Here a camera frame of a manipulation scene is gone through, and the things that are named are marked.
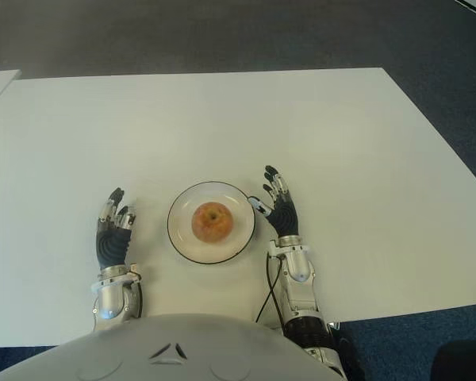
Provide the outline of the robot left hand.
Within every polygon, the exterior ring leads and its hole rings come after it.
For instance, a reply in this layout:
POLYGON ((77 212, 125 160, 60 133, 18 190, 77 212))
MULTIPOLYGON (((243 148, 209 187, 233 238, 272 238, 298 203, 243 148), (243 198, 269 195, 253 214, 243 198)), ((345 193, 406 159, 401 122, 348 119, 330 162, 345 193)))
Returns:
POLYGON ((120 187, 116 188, 98 216, 96 256, 101 270, 125 264, 136 213, 131 206, 118 208, 124 194, 120 187))

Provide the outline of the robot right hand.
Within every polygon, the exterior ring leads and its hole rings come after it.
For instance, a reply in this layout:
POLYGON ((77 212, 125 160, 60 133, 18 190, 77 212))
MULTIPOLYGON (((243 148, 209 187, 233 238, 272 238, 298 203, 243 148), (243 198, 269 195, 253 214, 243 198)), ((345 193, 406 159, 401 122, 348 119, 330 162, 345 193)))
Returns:
POLYGON ((298 236, 298 214, 286 181, 271 165, 264 168, 263 177, 267 181, 263 189, 270 195, 272 206, 253 195, 248 196, 249 204, 266 218, 278 238, 298 236))

